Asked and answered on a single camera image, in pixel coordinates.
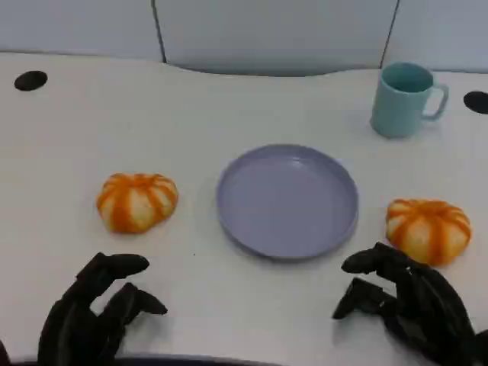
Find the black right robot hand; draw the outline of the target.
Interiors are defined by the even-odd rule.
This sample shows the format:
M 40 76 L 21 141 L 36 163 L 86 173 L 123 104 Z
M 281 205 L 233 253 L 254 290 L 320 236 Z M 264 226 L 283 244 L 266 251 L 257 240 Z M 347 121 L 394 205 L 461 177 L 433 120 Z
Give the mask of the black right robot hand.
M 349 256 L 355 278 L 332 317 L 379 316 L 398 341 L 438 365 L 485 365 L 487 334 L 474 331 L 464 303 L 435 269 L 377 242 Z

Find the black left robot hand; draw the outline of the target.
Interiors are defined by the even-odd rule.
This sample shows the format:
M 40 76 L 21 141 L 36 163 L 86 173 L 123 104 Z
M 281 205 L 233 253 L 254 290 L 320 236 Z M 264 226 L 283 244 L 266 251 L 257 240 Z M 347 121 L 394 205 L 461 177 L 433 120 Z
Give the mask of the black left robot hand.
M 110 365 L 127 327 L 140 313 L 163 316 L 168 310 L 153 295 L 127 282 L 100 314 L 92 303 L 116 280 L 145 271 L 141 255 L 99 252 L 76 275 L 75 281 L 52 306 L 38 343 L 39 365 Z

